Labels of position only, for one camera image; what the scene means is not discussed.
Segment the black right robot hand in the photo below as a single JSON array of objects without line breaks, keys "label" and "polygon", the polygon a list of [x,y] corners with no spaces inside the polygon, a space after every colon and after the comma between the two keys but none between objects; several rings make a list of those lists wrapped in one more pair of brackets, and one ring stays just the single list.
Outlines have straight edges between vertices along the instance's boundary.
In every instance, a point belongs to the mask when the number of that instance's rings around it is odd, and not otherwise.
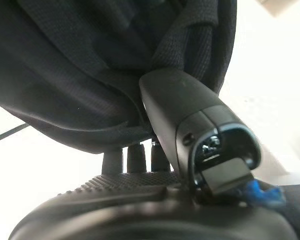
[{"label": "black right robot hand", "polygon": [[296,240],[279,188],[252,174],[255,134],[209,88],[165,68],[139,81],[172,172],[103,172],[29,213],[12,240]]}]

